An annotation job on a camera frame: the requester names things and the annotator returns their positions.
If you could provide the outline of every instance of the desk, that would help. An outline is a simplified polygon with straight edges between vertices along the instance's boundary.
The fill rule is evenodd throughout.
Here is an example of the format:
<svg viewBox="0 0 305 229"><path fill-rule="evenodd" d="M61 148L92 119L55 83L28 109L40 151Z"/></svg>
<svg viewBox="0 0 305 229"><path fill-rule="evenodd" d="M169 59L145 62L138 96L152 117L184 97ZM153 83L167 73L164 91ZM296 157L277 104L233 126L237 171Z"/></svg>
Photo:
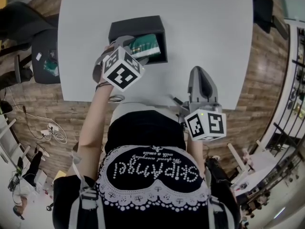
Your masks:
<svg viewBox="0 0 305 229"><path fill-rule="evenodd" d="M152 15L160 15L165 27L168 63L145 66L144 76L124 92L126 100L169 106L172 95L186 101L190 71L199 65L215 81L223 108L235 109L251 49L252 0L62 0L64 100L92 100L94 62L108 44L112 22Z"/></svg>

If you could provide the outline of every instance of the wooden plank floor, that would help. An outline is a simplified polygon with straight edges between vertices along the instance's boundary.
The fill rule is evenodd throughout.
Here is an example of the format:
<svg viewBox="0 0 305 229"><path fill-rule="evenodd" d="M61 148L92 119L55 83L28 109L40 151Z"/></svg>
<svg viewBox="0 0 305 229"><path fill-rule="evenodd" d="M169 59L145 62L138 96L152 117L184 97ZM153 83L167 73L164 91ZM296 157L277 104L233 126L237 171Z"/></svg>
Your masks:
<svg viewBox="0 0 305 229"><path fill-rule="evenodd" d="M274 2L274 14L282 19L281 3L279 0ZM52 15L59 13L60 3L61 0L33 0L30 6L43 15ZM254 25L248 69L238 105L235 110L224 110L227 114L227 137L209 145L209 154L221 156L221 165L226 172L236 167L226 144L231 142L239 152L241 148L255 146L256 139L261 138L270 121L284 80L287 49L288 41L284 41L277 31L272 29L270 34L266 34ZM21 58L29 53L30 50L19 52ZM15 55L0 58L0 74L13 70ZM41 85L35 83L33 79L28 83L13 86L11 90L16 103L24 104L30 114L52 118L66 131L68 144L59 144L54 139L42 144L49 152L50 158L41 163L41 168L50 177L55 177L58 170L67 171L71 165L70 151L78 141L90 103L65 102L60 84ZM13 104L9 90L5 99ZM110 110L107 113L104 142L107 141L111 115ZM17 119L13 126L14 132L24 146L31 145L29 157L32 157L35 143L40 141L30 134L24 113L14 108L8 117L10 120ZM49 122L33 117L29 117L28 120L32 132L39 137L40 130L46 129Z"/></svg>

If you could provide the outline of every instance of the black strap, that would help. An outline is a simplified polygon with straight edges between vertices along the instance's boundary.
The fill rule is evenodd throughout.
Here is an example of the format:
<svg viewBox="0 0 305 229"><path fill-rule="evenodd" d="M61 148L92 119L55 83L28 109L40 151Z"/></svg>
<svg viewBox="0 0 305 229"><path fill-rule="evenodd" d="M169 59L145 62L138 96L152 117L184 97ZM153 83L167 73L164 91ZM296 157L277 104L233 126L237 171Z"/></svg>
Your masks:
<svg viewBox="0 0 305 229"><path fill-rule="evenodd" d="M97 91L98 88L102 87L102 86L109 86L111 85L109 82L101 82L101 83L98 83L96 88L95 88L95 91Z"/></svg>

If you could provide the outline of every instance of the white cube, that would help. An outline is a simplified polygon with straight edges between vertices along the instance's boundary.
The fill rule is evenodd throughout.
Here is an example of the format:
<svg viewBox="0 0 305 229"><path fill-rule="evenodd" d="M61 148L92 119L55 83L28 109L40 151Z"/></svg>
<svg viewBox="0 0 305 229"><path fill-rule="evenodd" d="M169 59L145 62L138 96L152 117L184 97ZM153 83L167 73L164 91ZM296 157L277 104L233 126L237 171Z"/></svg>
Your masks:
<svg viewBox="0 0 305 229"><path fill-rule="evenodd" d="M123 47L118 47L103 59L103 78L122 92L139 80L143 73L142 65Z"/></svg>
<svg viewBox="0 0 305 229"><path fill-rule="evenodd" d="M185 117L185 122L193 141L213 141L227 135L223 113L197 109Z"/></svg>

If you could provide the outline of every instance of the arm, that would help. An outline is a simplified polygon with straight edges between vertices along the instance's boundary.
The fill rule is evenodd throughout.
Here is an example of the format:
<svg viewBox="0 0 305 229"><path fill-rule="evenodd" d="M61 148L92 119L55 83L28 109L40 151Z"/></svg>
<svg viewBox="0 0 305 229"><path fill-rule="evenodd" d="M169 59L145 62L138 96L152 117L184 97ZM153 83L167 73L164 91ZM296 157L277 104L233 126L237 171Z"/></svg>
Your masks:
<svg viewBox="0 0 305 229"><path fill-rule="evenodd" d="M93 180L97 179L108 99L112 90L113 86L111 85L97 89L81 129L77 151L81 162L77 165L77 169L80 174ZM75 172L70 167L67 176L72 175L75 175Z"/></svg>
<svg viewBox="0 0 305 229"><path fill-rule="evenodd" d="M193 141L190 135L187 139L187 152L195 159L199 166L200 176L204 177L204 159L203 159L203 143L202 141Z"/></svg>

